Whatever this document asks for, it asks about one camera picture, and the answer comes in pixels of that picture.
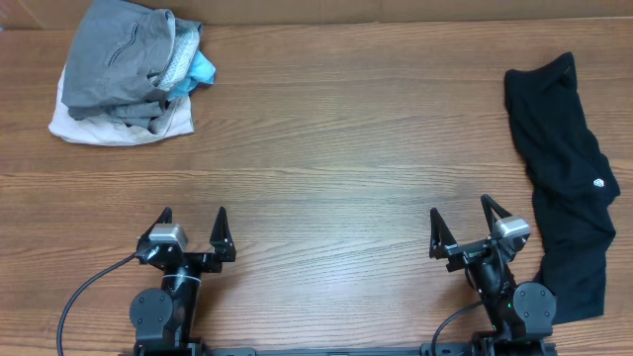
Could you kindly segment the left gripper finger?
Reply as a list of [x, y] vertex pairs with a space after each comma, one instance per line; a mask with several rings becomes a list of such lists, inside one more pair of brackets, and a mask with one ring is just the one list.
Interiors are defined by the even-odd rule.
[[156, 219], [156, 221], [147, 229], [145, 233], [143, 233], [139, 237], [138, 241], [142, 242], [142, 241], [148, 240], [150, 233], [152, 232], [152, 230], [157, 224], [172, 223], [172, 215], [173, 215], [172, 209], [170, 207], [165, 207], [162, 213]]
[[234, 246], [224, 207], [219, 208], [214, 227], [210, 236], [210, 245], [214, 248], [214, 254], [221, 262], [234, 262], [236, 248]]

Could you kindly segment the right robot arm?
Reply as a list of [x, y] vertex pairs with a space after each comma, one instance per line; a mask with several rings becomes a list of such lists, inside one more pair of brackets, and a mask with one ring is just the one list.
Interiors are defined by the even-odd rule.
[[[508, 212], [488, 195], [481, 197], [489, 235], [460, 245], [435, 208], [429, 212], [429, 256], [445, 259], [448, 272], [464, 271], [480, 300], [447, 317], [423, 349], [431, 355], [555, 355], [545, 339], [553, 333], [556, 298], [537, 282], [517, 283], [508, 264], [525, 246], [531, 230], [520, 216]], [[492, 329], [475, 332], [468, 343], [441, 344], [443, 329], [458, 317], [482, 307]]]

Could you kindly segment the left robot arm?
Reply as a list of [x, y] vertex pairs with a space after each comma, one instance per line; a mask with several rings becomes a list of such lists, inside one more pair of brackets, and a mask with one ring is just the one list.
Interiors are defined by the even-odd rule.
[[135, 296], [130, 320], [136, 329], [135, 355], [208, 355], [202, 338], [191, 336], [204, 274], [220, 273], [236, 259], [225, 208], [219, 208], [210, 236], [211, 252], [188, 252], [184, 228], [165, 208], [139, 238], [134, 258], [162, 272], [161, 286]]

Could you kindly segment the black t-shirt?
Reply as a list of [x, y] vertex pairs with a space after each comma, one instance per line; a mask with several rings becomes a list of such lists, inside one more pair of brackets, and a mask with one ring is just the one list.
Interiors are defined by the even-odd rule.
[[620, 188], [588, 128], [573, 55], [565, 52], [530, 71], [510, 69], [504, 99], [515, 148], [533, 184], [544, 249], [536, 280], [557, 298], [553, 321], [601, 316], [606, 252], [616, 235], [608, 207]]

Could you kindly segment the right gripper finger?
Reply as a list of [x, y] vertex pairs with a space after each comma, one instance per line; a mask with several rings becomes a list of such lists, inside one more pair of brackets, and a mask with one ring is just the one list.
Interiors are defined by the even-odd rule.
[[457, 242], [436, 208], [430, 210], [431, 236], [429, 240], [429, 257], [443, 259], [449, 256], [449, 250], [457, 246]]
[[499, 205], [491, 196], [481, 196], [481, 203], [490, 232], [501, 232], [502, 220], [511, 217], [511, 213]]

